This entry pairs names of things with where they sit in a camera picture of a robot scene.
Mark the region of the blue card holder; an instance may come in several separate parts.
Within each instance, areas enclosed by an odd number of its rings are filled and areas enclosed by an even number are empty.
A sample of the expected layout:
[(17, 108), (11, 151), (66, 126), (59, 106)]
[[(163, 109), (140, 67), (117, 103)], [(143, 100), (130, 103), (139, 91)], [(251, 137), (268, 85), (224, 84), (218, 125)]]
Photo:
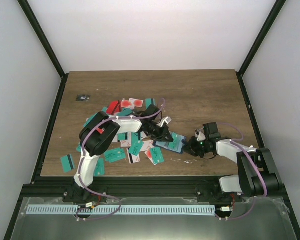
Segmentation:
[(155, 141), (154, 146), (166, 149), (177, 154), (182, 154), (186, 139), (186, 136), (178, 134), (174, 138), (173, 142)]

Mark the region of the teal VIP card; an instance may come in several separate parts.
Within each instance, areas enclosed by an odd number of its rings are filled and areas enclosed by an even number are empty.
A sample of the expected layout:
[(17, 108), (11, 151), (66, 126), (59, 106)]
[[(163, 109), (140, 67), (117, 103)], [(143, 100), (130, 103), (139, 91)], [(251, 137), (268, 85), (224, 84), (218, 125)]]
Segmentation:
[(184, 145), (183, 141), (186, 140), (186, 137), (175, 132), (173, 132), (171, 136), (173, 138), (173, 142), (170, 142), (168, 144), (168, 149), (172, 152), (181, 154)]
[(123, 148), (114, 148), (107, 150), (104, 153), (105, 160), (109, 163), (114, 163), (126, 158), (126, 154)]

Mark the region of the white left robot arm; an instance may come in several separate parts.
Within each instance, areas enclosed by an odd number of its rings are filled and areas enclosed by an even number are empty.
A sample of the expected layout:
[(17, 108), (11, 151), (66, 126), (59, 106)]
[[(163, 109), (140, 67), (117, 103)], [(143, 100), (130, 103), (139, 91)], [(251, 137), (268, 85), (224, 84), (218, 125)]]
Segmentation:
[(94, 181), (94, 171), (98, 160), (110, 147), (118, 134), (144, 132), (146, 136), (160, 142), (172, 142), (173, 137), (167, 116), (156, 122), (163, 108), (150, 105), (145, 111), (132, 112), (127, 116), (112, 116), (100, 111), (86, 124), (79, 134), (81, 154), (74, 182), (77, 187), (74, 195), (79, 201), (87, 202), (92, 196), (89, 187)]

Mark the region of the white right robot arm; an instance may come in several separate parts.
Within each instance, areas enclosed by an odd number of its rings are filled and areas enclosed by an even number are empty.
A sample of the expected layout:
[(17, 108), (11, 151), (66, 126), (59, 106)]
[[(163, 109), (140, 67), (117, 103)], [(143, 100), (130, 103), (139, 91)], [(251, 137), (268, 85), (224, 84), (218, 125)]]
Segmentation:
[(204, 158), (206, 154), (227, 158), (237, 165), (237, 175), (224, 176), (212, 188), (213, 198), (226, 200), (230, 193), (245, 197), (266, 197), (284, 187), (272, 153), (267, 148), (256, 148), (239, 143), (240, 139), (223, 137), (216, 122), (206, 123), (195, 131), (190, 140), (183, 140), (182, 150), (194, 157)]

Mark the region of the teal card black stripe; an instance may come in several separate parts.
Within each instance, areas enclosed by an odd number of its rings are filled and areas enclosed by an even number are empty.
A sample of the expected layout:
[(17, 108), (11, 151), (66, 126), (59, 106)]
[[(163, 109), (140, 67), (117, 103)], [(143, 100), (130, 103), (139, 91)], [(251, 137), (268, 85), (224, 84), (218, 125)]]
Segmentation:
[(75, 163), (73, 160), (73, 156), (71, 154), (62, 156), (60, 160), (61, 160), (61, 165), (64, 173), (71, 172), (72, 170), (75, 169)]
[(156, 105), (156, 100), (154, 98), (146, 98), (145, 108), (148, 109), (151, 105)]

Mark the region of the white red blotch card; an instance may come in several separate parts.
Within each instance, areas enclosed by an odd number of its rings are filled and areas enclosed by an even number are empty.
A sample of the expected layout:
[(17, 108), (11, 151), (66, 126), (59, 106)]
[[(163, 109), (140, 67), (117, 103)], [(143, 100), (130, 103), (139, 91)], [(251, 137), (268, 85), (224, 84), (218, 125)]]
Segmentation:
[(127, 109), (141, 108), (144, 101), (141, 99), (130, 98), (129, 100), (123, 99), (121, 101), (121, 107)]

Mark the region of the red black striped card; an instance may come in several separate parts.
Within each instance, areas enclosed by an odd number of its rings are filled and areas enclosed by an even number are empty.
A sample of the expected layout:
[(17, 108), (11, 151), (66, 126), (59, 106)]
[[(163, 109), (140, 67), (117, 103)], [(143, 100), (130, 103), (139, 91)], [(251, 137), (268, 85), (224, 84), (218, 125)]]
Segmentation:
[(122, 105), (120, 100), (113, 101), (109, 104), (106, 113), (109, 115), (115, 115), (122, 111)]

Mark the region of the light blue slotted strip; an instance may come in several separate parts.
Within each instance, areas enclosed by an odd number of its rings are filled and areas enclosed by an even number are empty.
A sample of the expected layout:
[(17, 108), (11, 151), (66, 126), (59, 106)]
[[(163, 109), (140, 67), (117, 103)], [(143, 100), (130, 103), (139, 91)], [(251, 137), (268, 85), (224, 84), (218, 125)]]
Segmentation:
[(79, 210), (77, 205), (29, 205), (28, 215), (190, 215), (214, 216), (213, 205), (99, 205), (94, 209)]

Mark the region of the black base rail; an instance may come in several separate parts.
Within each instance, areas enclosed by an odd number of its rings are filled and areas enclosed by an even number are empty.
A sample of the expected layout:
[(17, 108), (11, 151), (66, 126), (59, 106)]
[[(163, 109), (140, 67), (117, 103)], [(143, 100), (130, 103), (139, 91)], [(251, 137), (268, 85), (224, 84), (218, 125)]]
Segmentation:
[(211, 204), (237, 200), (235, 193), (223, 193), (219, 176), (127, 176), (95, 177), (89, 187), (80, 190), (71, 177), (39, 177), (22, 187), (21, 198), (62, 198), (65, 202), (87, 203), (98, 200), (96, 193), (124, 198), (195, 198)]

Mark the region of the black frame post right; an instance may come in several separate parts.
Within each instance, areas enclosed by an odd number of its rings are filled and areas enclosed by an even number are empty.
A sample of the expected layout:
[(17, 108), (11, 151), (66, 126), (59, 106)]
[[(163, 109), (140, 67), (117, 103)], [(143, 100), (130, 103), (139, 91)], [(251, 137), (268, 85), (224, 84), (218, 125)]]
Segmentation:
[(282, 8), (284, 7), (286, 0), (276, 0), (271, 11), (269, 12), (262, 28), (260, 29), (255, 41), (252, 44), (245, 60), (243, 61), (238, 73), (243, 76), (248, 70), (250, 64), (252, 63), (254, 57), (256, 56), (258, 50), (260, 49), (263, 41), (265, 40), (267, 34), (275, 23), (277, 17), (279, 16)]

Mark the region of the black frame post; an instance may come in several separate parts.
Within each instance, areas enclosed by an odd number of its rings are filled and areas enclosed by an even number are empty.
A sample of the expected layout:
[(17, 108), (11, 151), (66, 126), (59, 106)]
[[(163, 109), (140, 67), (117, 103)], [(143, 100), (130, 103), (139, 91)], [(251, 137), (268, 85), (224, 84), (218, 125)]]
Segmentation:
[(42, 29), (31, 5), (29, 4), (28, 0), (17, 0), (19, 6), (21, 7), (22, 11), (24, 12), (28, 22), (30, 23), (32, 29), (34, 30), (35, 34), (37, 35), (41, 45), (43, 46), (45, 52), (47, 53), (51, 63), (53, 64), (55, 70), (57, 71), (58, 75), (61, 79), (66, 76), (65, 71), (63, 70), (57, 55), (55, 54), (48, 38), (44, 30)]
[(279, 16), (282, 8), (284, 7), (286, 0), (276, 0), (271, 11), (269, 12), (262, 28), (260, 29), (255, 41), (252, 44), (245, 60), (243, 61), (238, 73), (243, 76), (248, 70), (250, 64), (252, 63), (254, 57), (256, 56), (258, 50), (260, 49), (263, 41), (265, 40), (267, 34), (275, 23), (277, 17)]

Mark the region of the black frame post left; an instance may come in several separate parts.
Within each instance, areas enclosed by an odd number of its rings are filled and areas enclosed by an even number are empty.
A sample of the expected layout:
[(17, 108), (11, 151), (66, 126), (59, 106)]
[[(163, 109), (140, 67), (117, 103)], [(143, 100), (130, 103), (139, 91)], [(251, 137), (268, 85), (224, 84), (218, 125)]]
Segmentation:
[(41, 45), (43, 46), (45, 52), (47, 53), (51, 63), (53, 64), (55, 70), (57, 71), (58, 75), (61, 79), (66, 76), (65, 71), (63, 70), (57, 55), (55, 54), (48, 38), (44, 30), (42, 29), (31, 5), (29, 4), (28, 0), (17, 0), (19, 6), (21, 7), (22, 11), (24, 12), (28, 22), (30, 23), (32, 29), (34, 30), (35, 34), (37, 35)]

